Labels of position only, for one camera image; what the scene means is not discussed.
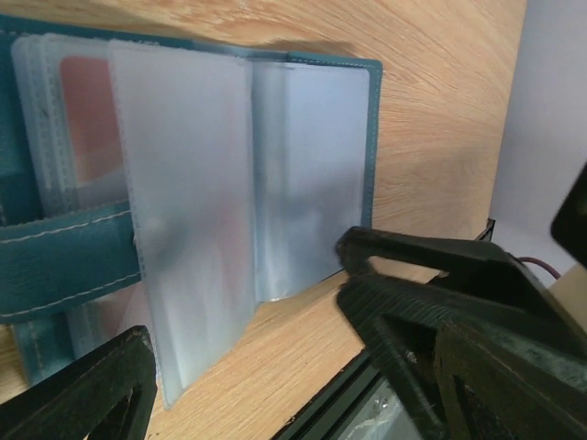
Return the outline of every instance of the white stitching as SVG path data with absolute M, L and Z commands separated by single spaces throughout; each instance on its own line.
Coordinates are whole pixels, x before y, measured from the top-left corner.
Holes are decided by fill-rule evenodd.
M 30 330 L 30 335 L 33 338 L 33 348 L 35 349 L 35 355 L 37 355 L 37 363 L 39 364 L 40 374 L 43 379 L 46 379 L 47 372 L 45 371 L 45 367 L 43 366 L 43 362 L 40 358 L 39 339 L 37 338 L 37 332 L 35 331 L 35 327 L 33 327 L 32 321 L 28 321 L 28 330 Z
M 126 277 L 119 278 L 118 280 L 110 281 L 110 282 L 106 283 L 103 286 L 94 287 L 93 289 L 90 289 L 89 291 L 81 291 L 81 292 L 76 293 L 74 295 L 71 295 L 71 296 L 68 296 L 68 297 L 65 297 L 65 298 L 61 298 L 58 301 L 54 301 L 54 302 L 50 302 L 49 304 L 45 304 L 45 305 L 40 305 L 40 306 L 37 306 L 37 307 L 33 307 L 32 309 L 21 310 L 19 312 L 14 312 L 14 313 L 0 314 L 0 317 L 2 317 L 2 318 L 9 318 L 11 316 L 17 316 L 19 314 L 28 314 L 29 312 L 36 312 L 38 310 L 43 310 L 43 309 L 46 309 L 48 307 L 52 307 L 53 305 L 57 305 L 59 303 L 65 302 L 65 301 L 72 300 L 73 298 L 77 298 L 79 296 L 84 296 L 84 295 L 89 295 L 90 293 L 93 293 L 93 292 L 96 292 L 96 291 L 100 291 L 102 289 L 105 289 L 106 287 L 113 286 L 113 285 L 117 284 L 118 282 L 122 282 L 122 281 L 128 280 L 129 278 L 136 277 L 139 274 L 140 274 L 140 272 L 135 272 L 132 275 L 127 275 Z
M 126 215 L 129 212 L 130 212 L 129 210 L 126 210 L 126 211 L 123 211 L 122 213 L 117 213 L 117 214 L 108 215 L 106 217 L 96 218 L 95 220 L 92 220 L 90 222 L 80 223 L 79 225 L 62 227 L 60 229 L 53 229 L 52 231 L 43 231 L 43 232 L 39 232 L 38 234 L 33 234 L 30 236 L 20 236 L 19 238 L 9 238 L 7 240 L 0 240 L 0 245 L 6 245 L 8 243 L 16 243 L 16 242 L 20 242 L 20 241 L 27 241 L 27 240 L 30 240 L 31 238 L 39 238 L 39 237 L 43 237 L 46 235 L 59 234 L 60 232 L 71 231 L 72 229 L 86 227 L 86 226 L 93 225 L 96 223 L 104 222 L 105 220 L 110 220 L 112 218 L 119 217 L 121 215 Z
M 128 199 L 124 199 L 124 200 L 115 200 L 111 203 L 103 203 L 97 206 L 91 206 L 89 208 L 83 208 L 83 209 L 76 209 L 74 211 L 70 211 L 69 213 L 61 213 L 58 215 L 82 215 L 82 214 L 90 214 L 92 212 L 97 212 L 97 211 L 101 211 L 103 208 L 112 208 L 112 209 L 121 209 L 118 206 L 120 204 L 128 204 Z M 46 224 L 48 222 L 51 222 L 55 220 L 55 215 L 50 215 L 48 217 L 43 217 L 43 218 L 37 218 L 35 220 L 30 220 L 28 222 L 23 222 L 23 223 L 16 223 L 13 225 L 10 225 L 10 229 L 12 230 L 16 230 L 17 228 L 23 228 L 26 229 L 28 227 L 32 227 L 34 225 L 41 225 L 41 224 Z
M 49 108 L 48 112 L 50 117 L 57 115 L 59 112 L 58 109 L 58 102 L 60 100 L 60 84 L 59 84 L 59 77 L 51 74 L 51 53 L 50 53 L 50 43 L 54 39 L 54 37 L 49 37 L 47 47 L 45 48 L 45 56 L 40 60 L 40 68 L 43 71 L 45 76 L 45 85 L 46 89 L 43 91 L 45 92 L 45 98 L 49 98 Z M 74 202 L 73 202 L 73 191 L 69 191 L 72 185 L 70 185 L 69 179 L 69 170 L 70 167 L 67 167 L 66 162 L 67 158 L 70 156 L 69 151 L 67 151 L 66 143 L 67 140 L 64 138 L 63 129 L 60 124 L 50 124 L 50 134 L 55 141 L 53 144 L 52 152 L 56 157 L 56 160 L 53 166 L 56 168 L 57 171 L 57 182 L 60 184 L 63 191 L 61 191 L 60 196 L 63 200 L 64 210 L 65 211 L 73 211 Z M 49 153 L 49 149 L 46 148 L 45 151 L 47 154 Z
M 34 103 L 32 108 L 32 116 L 35 120 L 35 125 L 37 126 L 37 133 L 35 139 L 39 143 L 39 169 L 40 172 L 43 174 L 43 179 L 45 180 L 46 184 L 44 185 L 44 191 L 49 190 L 49 199 L 50 205 L 54 208 L 61 207 L 61 195 L 58 194 L 56 191 L 53 191 L 53 188 L 56 188 L 57 182 L 55 174 L 57 172 L 53 172 L 51 169 L 51 159 L 50 159 L 50 147 L 51 142 L 50 139 L 50 121 L 43 117 L 43 105 L 40 103 L 43 102 L 43 87 L 41 85 L 41 76 L 38 71 L 41 69 L 41 59 L 39 58 L 36 60 L 37 64 L 32 60 L 32 57 L 28 56 L 28 49 L 27 48 L 27 59 L 25 61 L 27 65 L 27 70 L 29 72 L 35 71 L 35 74 L 29 75 L 29 82 L 30 82 L 30 94 L 31 94 L 31 101 Z
M 18 35 L 30 35 L 30 34 L 28 32 L 17 32 L 15 30 L 4 30 L 4 29 L 0 29 L 0 35 L 18 36 Z

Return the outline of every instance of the wooden surface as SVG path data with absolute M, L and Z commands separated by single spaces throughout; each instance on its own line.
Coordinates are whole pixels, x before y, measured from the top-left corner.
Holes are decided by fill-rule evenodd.
M 525 0 L 0 0 L 0 12 L 25 17 L 381 60 L 374 225 L 463 238 L 489 213 L 525 10 Z M 273 435 L 361 349 L 333 302 L 341 280 L 261 306 L 171 412 L 157 400 L 148 437 Z M 6 329 L 0 342 L 3 401 L 23 382 Z

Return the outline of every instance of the black metal frame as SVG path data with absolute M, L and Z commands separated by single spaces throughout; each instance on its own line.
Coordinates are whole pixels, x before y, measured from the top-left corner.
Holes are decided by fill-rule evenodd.
M 139 440 L 157 393 L 149 332 L 133 327 L 0 406 L 0 439 Z
M 550 227 L 550 234 L 587 267 L 587 164 L 573 184 Z
M 509 397 L 509 390 L 493 388 L 495 378 L 503 376 L 507 368 L 516 368 L 506 376 L 510 381 L 514 377 L 541 378 L 541 382 L 531 382 L 533 388 L 516 389 L 518 403 L 532 411 L 518 411 L 514 416 L 518 424 L 511 424 L 512 417 L 506 417 L 509 429 L 515 429 L 516 435 L 522 435 L 520 438 L 552 438 L 547 429 L 532 431 L 534 437 L 526 436 L 520 420 L 533 414 L 551 418 L 543 426 L 565 428 L 559 435 L 587 438 L 587 417 L 581 418 L 578 412 L 572 411 L 573 407 L 562 403 L 566 399 L 587 408 L 587 395 L 582 388 L 587 389 L 587 383 L 580 381 L 577 387 L 576 380 L 569 380 L 567 373 L 560 374 L 559 368 L 575 369 L 573 374 L 582 377 L 581 371 L 587 368 L 586 345 L 550 308 L 545 289 L 515 258 L 489 243 L 405 236 L 364 228 L 350 229 L 338 243 L 338 254 L 350 275 L 338 294 L 338 307 L 365 343 L 373 363 L 389 380 L 424 439 L 448 439 L 451 435 L 463 439 L 512 438 L 507 431 L 502 431 L 504 436 L 479 437 L 472 430 L 457 429 L 454 424 L 454 414 L 468 411 L 467 404 L 472 406 L 455 397 L 452 383 L 455 377 L 462 376 L 477 386 L 481 383 L 491 388 L 489 393 L 478 394 L 478 398 L 484 399 L 490 394 L 495 396 L 487 398 L 492 403 L 490 411 L 476 412 L 481 421 L 476 419 L 475 423 L 482 426 L 501 414 L 494 411 L 495 402 Z M 441 281 L 444 287 L 382 275 L 370 264 L 373 256 L 443 270 L 448 273 Z M 449 358 L 451 352 L 446 344 L 439 345 L 439 335 L 451 323 L 478 330 L 470 331 L 474 336 L 468 339 L 471 346 L 468 352 L 452 348 L 453 355 L 456 353 L 464 364 L 445 365 L 445 370 L 453 367 L 449 370 L 452 385 L 446 386 L 447 376 L 439 373 L 439 369 L 442 370 L 442 359 Z M 491 347 L 494 352 L 485 356 L 474 354 L 475 344 L 477 348 Z M 515 354 L 504 355 L 507 352 L 504 347 Z M 455 369 L 463 365 L 471 370 Z M 443 378 L 445 386 L 440 387 Z M 450 391 L 453 399 L 449 399 L 452 405 L 449 410 L 453 420 L 448 417 L 446 402 Z M 542 402 L 546 402 L 546 407 L 537 403 L 538 395 L 546 396 Z M 573 417 L 575 425 L 566 423 L 566 419 Z
M 491 242 L 494 226 L 495 221 L 489 219 L 487 227 L 475 240 Z M 429 282 L 438 287 L 448 287 L 453 283 L 454 280 L 445 275 Z M 385 381 L 381 371 L 372 365 L 367 351 L 361 351 L 273 439 L 338 439 L 365 402 Z M 362 392 L 353 387 L 353 384 L 358 383 L 364 387 Z

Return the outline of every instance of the black object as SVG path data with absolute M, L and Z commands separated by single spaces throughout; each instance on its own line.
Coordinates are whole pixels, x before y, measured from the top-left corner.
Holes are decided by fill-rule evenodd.
M 587 268 L 587 164 L 552 222 L 550 234 Z
M 144 326 L 76 360 L 0 406 L 0 439 L 142 439 L 155 401 Z
M 465 324 L 438 331 L 435 372 L 454 439 L 587 438 L 584 390 Z
M 475 240 L 490 242 L 494 224 L 489 219 Z M 438 276 L 429 284 L 450 287 L 450 277 Z M 372 365 L 369 353 L 361 351 L 273 439 L 339 439 L 365 404 L 378 398 L 375 394 L 385 381 L 379 369 Z
M 584 385 L 587 391 L 587 383 L 581 382 L 581 378 L 584 381 L 581 371 L 587 368 L 581 340 L 549 307 L 544 299 L 544 288 L 528 269 L 496 245 L 356 227 L 340 239 L 338 254 L 350 275 L 338 294 L 338 307 L 365 343 L 374 365 L 389 380 L 425 440 L 450 438 L 455 428 L 445 406 L 446 390 L 443 392 L 439 387 L 440 373 L 435 369 L 435 356 L 439 354 L 437 334 L 439 331 L 442 334 L 441 330 L 448 323 L 472 326 L 478 332 L 475 337 L 481 341 L 480 345 L 485 344 L 484 347 L 488 347 L 486 341 L 479 335 L 491 337 L 492 341 L 499 341 L 501 347 L 514 351 L 516 357 L 528 364 L 515 364 L 520 368 L 516 374 L 531 374 L 536 368 L 546 371 L 542 378 L 544 390 L 549 398 L 555 399 L 549 401 L 552 410 L 549 416 L 561 417 L 555 411 L 560 394 L 554 391 L 548 394 L 550 391 L 560 390 L 564 384 L 579 389 Z M 372 256 L 443 270 L 446 274 L 442 280 L 444 287 L 382 275 L 370 264 Z M 441 359 L 450 353 L 450 349 L 444 347 Z M 476 370 L 465 373 L 479 375 L 478 380 L 491 388 L 498 367 L 482 355 L 475 359 L 464 356 L 461 359 L 470 362 L 467 365 L 476 366 Z M 561 373 L 560 365 L 570 369 L 563 368 L 565 372 Z M 486 367 L 484 374 L 481 366 Z M 464 379 L 470 377 L 462 371 L 449 370 L 445 374 L 458 376 L 457 373 L 462 373 Z M 579 392 L 579 401 L 587 408 L 584 391 Z M 472 402 L 479 403 L 477 408 L 484 408 L 473 412 L 477 414 L 473 421 L 478 426 L 494 426 L 490 421 L 495 417 L 501 420 L 491 410 L 491 405 L 488 410 L 480 401 L 485 394 L 471 396 L 477 396 L 471 397 Z M 521 390 L 519 399 L 531 408 L 536 407 L 533 391 Z M 460 397 L 458 404 L 463 411 L 465 403 Z M 585 417 L 587 415 L 581 420 L 583 424 L 587 424 Z M 516 427 L 519 426 L 507 426 L 507 429 Z M 501 431 L 497 428 L 490 431 L 497 436 L 476 436 L 472 430 L 467 434 L 461 430 L 453 435 L 454 438 L 527 438 L 515 437 L 517 432 L 513 432 L 513 436 L 504 434 L 508 431 L 499 436 Z M 567 437 L 563 432 L 559 433 L 559 438 Z

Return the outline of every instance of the teal leather wallet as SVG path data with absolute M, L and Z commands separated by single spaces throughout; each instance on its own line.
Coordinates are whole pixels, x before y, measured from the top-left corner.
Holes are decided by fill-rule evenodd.
M 245 59 L 361 68 L 369 104 L 361 224 L 371 225 L 382 65 L 376 60 L 246 49 L 0 16 L 0 324 L 12 325 L 30 383 L 74 361 L 64 311 L 141 280 L 128 202 L 44 218 L 11 59 L 20 36 L 150 42 Z

